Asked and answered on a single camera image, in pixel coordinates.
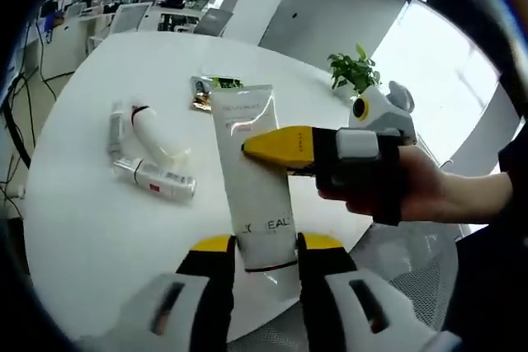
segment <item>white plant pot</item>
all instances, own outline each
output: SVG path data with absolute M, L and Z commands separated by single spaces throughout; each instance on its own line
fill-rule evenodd
M 337 87 L 333 90 L 333 93 L 347 104 L 351 104 L 357 96 L 357 92 L 354 90 L 354 84 L 351 82 L 347 82 L 344 86 Z

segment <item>white bottle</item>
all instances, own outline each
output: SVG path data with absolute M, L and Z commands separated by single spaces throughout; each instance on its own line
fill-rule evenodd
M 129 160 L 121 158 L 114 161 L 119 177 L 157 195 L 175 201 L 192 199 L 196 190 L 196 179 L 165 171 L 153 162 L 143 158 Z
M 182 151 L 174 142 L 170 131 L 156 112 L 141 101 L 132 106 L 132 126 L 139 141 L 153 156 L 154 161 L 162 167 L 172 167 L 175 163 L 185 163 L 188 151 Z
M 106 150 L 112 160 L 118 160 L 123 156 L 121 141 L 123 140 L 123 102 L 117 101 L 112 105 L 110 114 L 110 130 Z

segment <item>green leaves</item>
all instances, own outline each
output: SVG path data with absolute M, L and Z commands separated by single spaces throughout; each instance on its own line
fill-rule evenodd
M 356 92 L 361 94 L 368 87 L 380 84 L 380 72 L 372 69 L 376 63 L 367 57 L 365 50 L 360 45 L 356 45 L 356 51 L 359 54 L 357 60 L 343 53 L 328 56 L 332 68 L 332 89 L 351 82 Z

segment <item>potted plant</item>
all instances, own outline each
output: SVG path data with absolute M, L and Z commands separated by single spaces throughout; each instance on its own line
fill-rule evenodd
M 342 99 L 349 101 L 373 85 L 380 84 L 380 72 L 372 67 L 376 63 L 367 57 L 365 50 L 356 45 L 358 59 L 338 53 L 328 56 L 332 68 L 332 89 Z

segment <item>white round table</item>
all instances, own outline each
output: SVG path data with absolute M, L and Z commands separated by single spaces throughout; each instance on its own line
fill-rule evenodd
M 203 74 L 271 84 L 280 126 L 347 125 L 349 110 L 330 92 L 328 73 L 270 50 L 169 32 L 105 39 L 49 115 L 26 187 L 31 279 L 44 307 L 72 339 L 108 331 L 120 305 L 154 276 L 174 272 L 195 243 L 232 233 L 212 116 L 190 110 L 190 77 Z M 167 129 L 192 151 L 190 173 L 198 185 L 187 205 L 125 184 L 111 170 L 111 104 L 135 94 L 170 120 Z M 332 234 L 351 249 L 371 223 L 349 214 L 343 203 L 320 199 L 313 179 L 291 177 L 290 191 L 298 231 Z M 238 263 L 229 340 L 297 301 L 281 293 L 281 276 L 249 275 Z

